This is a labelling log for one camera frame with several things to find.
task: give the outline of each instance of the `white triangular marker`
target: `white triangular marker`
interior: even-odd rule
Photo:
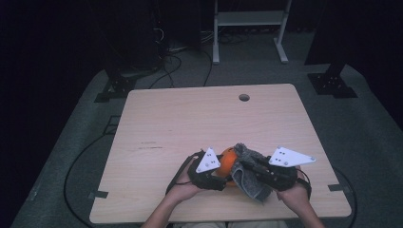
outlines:
[[[314,157],[307,156],[284,147],[278,147],[273,156],[270,158],[269,163],[275,166],[292,167],[316,161],[317,159]]]
[[[202,173],[208,170],[216,169],[221,166],[219,160],[217,159],[217,155],[214,152],[213,148],[208,147],[204,156],[201,159],[201,163],[196,169],[196,173]]]

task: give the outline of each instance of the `strap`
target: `strap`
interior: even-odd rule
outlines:
[[[297,178],[297,182],[302,184],[302,186],[304,186],[304,188],[306,189],[306,191],[308,193],[308,200],[309,200],[311,198],[311,193],[312,193],[311,183],[309,183],[308,181],[301,179],[301,178]]]
[[[192,161],[192,159],[195,156],[200,155],[201,152],[197,152],[194,153],[193,155],[187,157],[187,159],[183,162],[183,164],[181,165],[181,167],[179,168],[178,172],[175,174],[175,177],[172,179],[172,181],[168,184],[168,187],[166,188],[165,194],[168,194],[168,192],[171,190],[171,188],[176,184],[176,181],[178,179],[178,177],[181,175],[181,173],[183,172],[184,168],[190,163],[190,161]]]

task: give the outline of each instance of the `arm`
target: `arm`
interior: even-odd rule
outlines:
[[[298,172],[298,177],[304,179],[301,172]],[[325,227],[309,202],[307,191],[302,184],[296,183],[293,188],[282,192],[277,191],[277,194],[278,198],[298,215],[306,228]]]
[[[169,218],[175,209],[175,207],[184,200],[189,200],[198,194],[203,189],[198,188],[196,185],[190,182],[189,176],[187,175],[187,170],[192,162],[190,162],[183,172],[177,179],[177,183],[187,184],[176,184],[172,189],[166,194],[151,216],[143,224],[142,228],[164,228],[168,224]]]

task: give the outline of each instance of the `black tape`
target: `black tape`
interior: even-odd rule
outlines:
[[[90,192],[88,195],[89,199],[95,200],[95,198],[102,198],[106,199],[107,198],[108,192],[103,192],[103,191],[96,191],[95,193]]]
[[[341,186],[341,184],[331,184],[331,185],[328,185],[328,187],[329,187],[329,190],[331,192],[343,191],[344,190],[343,186]]]

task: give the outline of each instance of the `orange ball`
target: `orange ball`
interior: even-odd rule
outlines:
[[[222,153],[222,158],[220,159],[221,166],[216,170],[216,174],[219,177],[226,178],[231,174],[232,165],[234,165],[237,159],[237,154],[235,153],[234,147],[229,147]],[[227,183],[230,186],[235,186],[233,181]]]

